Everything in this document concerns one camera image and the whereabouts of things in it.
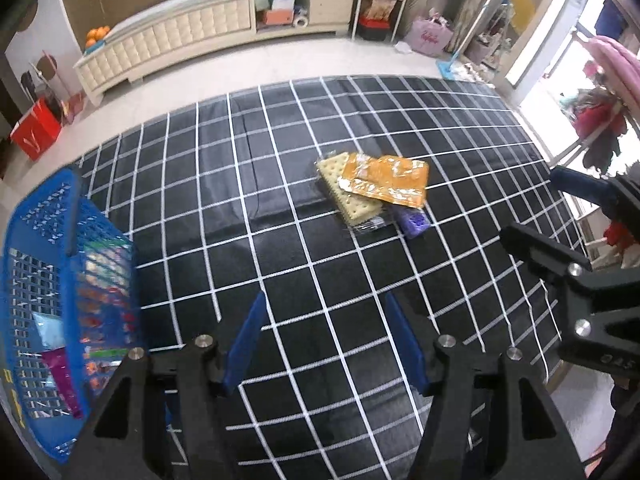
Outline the purple snack packet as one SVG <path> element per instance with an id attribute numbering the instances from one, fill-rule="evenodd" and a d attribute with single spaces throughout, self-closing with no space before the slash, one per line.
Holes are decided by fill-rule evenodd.
<path id="1" fill-rule="evenodd" d="M 392 213 L 399 229 L 408 240 L 414 240 L 421 236 L 432 226 L 425 211 L 421 208 L 393 205 Z"/>

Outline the orange snack packet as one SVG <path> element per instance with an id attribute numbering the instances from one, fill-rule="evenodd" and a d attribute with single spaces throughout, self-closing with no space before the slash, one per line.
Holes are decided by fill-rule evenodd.
<path id="1" fill-rule="evenodd" d="M 396 206 L 421 208 L 430 167 L 422 160 L 392 155 L 349 154 L 338 186 L 345 192 Z"/>

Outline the clear cracker pack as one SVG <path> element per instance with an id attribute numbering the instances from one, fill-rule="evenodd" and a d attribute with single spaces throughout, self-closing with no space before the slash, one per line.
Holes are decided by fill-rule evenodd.
<path id="1" fill-rule="evenodd" d="M 390 223 L 390 216 L 383 203 L 341 188 L 340 181 L 348 158 L 349 152 L 343 152 L 319 159 L 316 162 L 319 178 L 346 226 L 356 232 L 382 229 Z"/>

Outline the magenta snack packet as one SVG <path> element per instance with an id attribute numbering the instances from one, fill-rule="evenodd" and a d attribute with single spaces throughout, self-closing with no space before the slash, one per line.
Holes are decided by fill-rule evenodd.
<path id="1" fill-rule="evenodd" d="M 66 349 L 61 347 L 46 350 L 42 354 L 42 360 L 47 365 L 58 393 L 70 410 L 70 414 L 72 414 L 73 418 L 82 419 L 84 412 L 82 411 L 81 396 L 73 381 Z"/>

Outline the large blue cartoon snack bag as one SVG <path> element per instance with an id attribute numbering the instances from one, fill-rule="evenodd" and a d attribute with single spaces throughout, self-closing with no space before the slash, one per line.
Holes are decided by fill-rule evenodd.
<path id="1" fill-rule="evenodd" d="M 32 314 L 43 348 L 56 350 L 66 346 L 64 323 L 54 314 L 34 312 Z"/>

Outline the pink quilt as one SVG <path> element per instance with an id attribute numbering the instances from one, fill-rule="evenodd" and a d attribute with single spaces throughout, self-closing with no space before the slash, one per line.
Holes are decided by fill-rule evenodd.
<path id="1" fill-rule="evenodd" d="M 584 47 L 600 65 L 628 106 L 639 106 L 639 60 L 614 39 L 594 36 Z"/>

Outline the black white grid tablecloth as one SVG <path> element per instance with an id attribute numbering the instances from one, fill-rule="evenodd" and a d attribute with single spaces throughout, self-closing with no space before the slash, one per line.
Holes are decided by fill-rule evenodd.
<path id="1" fill-rule="evenodd" d="M 430 227 L 349 229 L 323 157 L 430 168 Z M 173 349 L 268 322 L 224 420 L 247 479 L 400 479 L 430 404 L 402 377 L 387 294 L 478 351 L 559 366 L 559 305 L 499 242 L 518 222 L 582 236 L 533 140 L 484 84 L 409 76 L 282 82 L 158 116 L 78 158 L 88 197 L 136 244 L 143 330 Z"/>

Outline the blue plastic basket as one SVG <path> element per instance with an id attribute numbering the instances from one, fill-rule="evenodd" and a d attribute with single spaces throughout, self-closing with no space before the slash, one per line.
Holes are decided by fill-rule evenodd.
<path id="1" fill-rule="evenodd" d="M 1 256 L 1 330 L 18 419 L 62 464 L 127 351 L 142 343 L 134 243 L 63 168 L 22 199 Z"/>

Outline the blue mop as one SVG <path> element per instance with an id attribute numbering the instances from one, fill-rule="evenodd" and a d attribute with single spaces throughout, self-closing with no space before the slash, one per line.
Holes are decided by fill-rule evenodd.
<path id="1" fill-rule="evenodd" d="M 446 61 L 437 61 L 436 66 L 440 76 L 444 79 L 454 80 L 454 63 L 469 45 L 480 22 L 483 21 L 489 7 L 496 0 L 463 0 L 462 7 L 454 20 L 454 34 L 449 40 L 446 51 L 450 57 Z"/>

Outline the pink tote bag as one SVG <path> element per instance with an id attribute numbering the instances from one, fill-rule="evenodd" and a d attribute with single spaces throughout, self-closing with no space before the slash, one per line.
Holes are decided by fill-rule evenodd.
<path id="1" fill-rule="evenodd" d="M 415 18 L 405 36 L 405 43 L 413 52 L 437 58 L 454 34 L 446 18 L 435 9 Z"/>

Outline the red paper bag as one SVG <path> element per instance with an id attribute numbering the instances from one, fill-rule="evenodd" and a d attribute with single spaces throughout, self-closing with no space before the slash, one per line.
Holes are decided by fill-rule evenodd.
<path id="1" fill-rule="evenodd" d="M 40 98 L 16 123 L 10 133 L 10 140 L 35 162 L 55 144 L 61 130 L 61 122 L 50 110 L 46 100 Z"/>

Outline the cream TV cabinet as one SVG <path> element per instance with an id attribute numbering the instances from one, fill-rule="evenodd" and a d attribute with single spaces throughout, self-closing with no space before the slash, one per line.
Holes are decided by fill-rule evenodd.
<path id="1" fill-rule="evenodd" d="M 89 101 L 181 62 L 258 41 L 345 35 L 354 0 L 167 0 L 116 25 L 74 71 Z"/>

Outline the plate of oranges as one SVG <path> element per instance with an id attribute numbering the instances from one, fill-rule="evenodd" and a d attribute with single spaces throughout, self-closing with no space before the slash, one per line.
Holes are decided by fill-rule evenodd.
<path id="1" fill-rule="evenodd" d="M 97 46 L 101 41 L 104 40 L 104 38 L 110 31 L 110 26 L 102 26 L 90 29 L 86 35 L 85 50 L 88 51 L 91 48 Z"/>

